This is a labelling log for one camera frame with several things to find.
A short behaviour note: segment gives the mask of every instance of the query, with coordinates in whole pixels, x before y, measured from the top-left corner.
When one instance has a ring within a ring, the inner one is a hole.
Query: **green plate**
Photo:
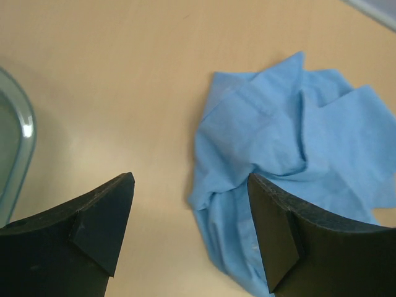
[[[33,108],[19,84],[0,67],[0,227],[9,223],[35,144]]]

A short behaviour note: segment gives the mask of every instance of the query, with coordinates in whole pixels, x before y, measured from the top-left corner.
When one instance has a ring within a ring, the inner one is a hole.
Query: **wooden table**
[[[132,171],[106,297],[249,296],[210,263],[186,203],[194,131],[213,71],[259,71],[299,50],[307,69],[371,84],[396,112],[396,35],[337,0],[1,0],[0,64],[38,123],[14,219]]]

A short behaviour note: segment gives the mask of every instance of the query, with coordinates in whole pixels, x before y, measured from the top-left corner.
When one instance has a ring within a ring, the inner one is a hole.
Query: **beige tabletop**
[[[300,50],[307,69],[371,84],[396,112],[396,34],[338,0],[1,0],[0,65],[38,123],[13,219],[131,171],[106,297],[249,296],[210,263],[186,203],[194,131],[213,71],[259,71]]]

